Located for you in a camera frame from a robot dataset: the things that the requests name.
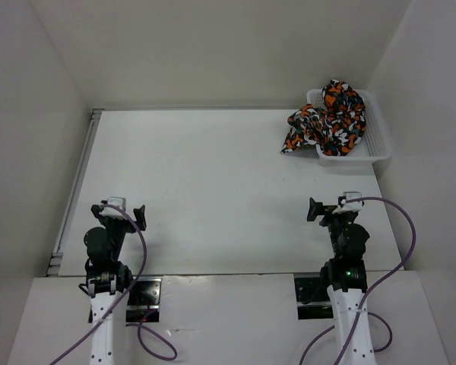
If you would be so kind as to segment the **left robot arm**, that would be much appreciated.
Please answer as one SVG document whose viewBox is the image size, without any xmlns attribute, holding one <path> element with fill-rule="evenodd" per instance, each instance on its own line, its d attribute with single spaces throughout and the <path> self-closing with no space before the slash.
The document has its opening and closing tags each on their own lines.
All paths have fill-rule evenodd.
<svg viewBox="0 0 456 365">
<path fill-rule="evenodd" d="M 128 233 L 145 231 L 145 207 L 133 210 L 133 218 L 125 216 L 126 200 L 109 198 L 91 207 L 98 227 L 84 234 L 87 249 L 86 288 L 90 297 L 92 323 L 91 364 L 127 364 L 126 307 L 137 293 L 135 280 L 128 266 L 120 260 L 120 252 Z"/>
</svg>

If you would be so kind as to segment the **orange black camouflage shorts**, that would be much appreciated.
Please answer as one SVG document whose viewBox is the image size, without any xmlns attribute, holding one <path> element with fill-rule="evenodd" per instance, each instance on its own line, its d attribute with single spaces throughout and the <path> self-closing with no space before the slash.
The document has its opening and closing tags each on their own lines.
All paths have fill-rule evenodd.
<svg viewBox="0 0 456 365">
<path fill-rule="evenodd" d="M 307 103 L 287 119 L 282 154 L 318 145 L 327 156 L 348 155 L 366 133 L 366 105 L 345 81 L 331 80 L 321 91 L 323 107 Z"/>
</svg>

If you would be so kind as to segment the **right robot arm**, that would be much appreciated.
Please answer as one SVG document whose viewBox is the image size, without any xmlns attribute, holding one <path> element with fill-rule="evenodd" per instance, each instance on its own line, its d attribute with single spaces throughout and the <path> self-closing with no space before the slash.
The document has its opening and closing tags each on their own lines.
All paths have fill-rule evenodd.
<svg viewBox="0 0 456 365">
<path fill-rule="evenodd" d="M 369 233 L 355 222 L 363 204 L 346 203 L 358 196 L 345 193 L 336 205 L 310 198 L 307 214 L 308 221 L 319 217 L 319 225 L 328 229 L 334 253 L 321 268 L 318 290 L 331 302 L 338 364 L 377 363 L 364 299 L 368 284 L 363 256 Z"/>
</svg>

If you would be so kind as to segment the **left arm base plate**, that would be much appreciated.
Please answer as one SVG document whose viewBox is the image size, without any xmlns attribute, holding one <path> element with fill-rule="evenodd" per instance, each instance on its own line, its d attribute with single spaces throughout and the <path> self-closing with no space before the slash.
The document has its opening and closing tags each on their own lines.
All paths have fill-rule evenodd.
<svg viewBox="0 0 456 365">
<path fill-rule="evenodd" d="M 133 289 L 124 297 L 125 321 L 136 322 L 159 322 L 160 291 L 162 278 L 142 277 Z"/>
</svg>

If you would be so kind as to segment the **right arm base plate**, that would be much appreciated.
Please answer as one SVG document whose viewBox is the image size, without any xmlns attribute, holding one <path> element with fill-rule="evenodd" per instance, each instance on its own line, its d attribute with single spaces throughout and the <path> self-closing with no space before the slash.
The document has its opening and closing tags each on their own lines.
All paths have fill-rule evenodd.
<svg viewBox="0 0 456 365">
<path fill-rule="evenodd" d="M 298 320 L 332 319 L 330 299 L 319 276 L 295 275 Z"/>
</svg>

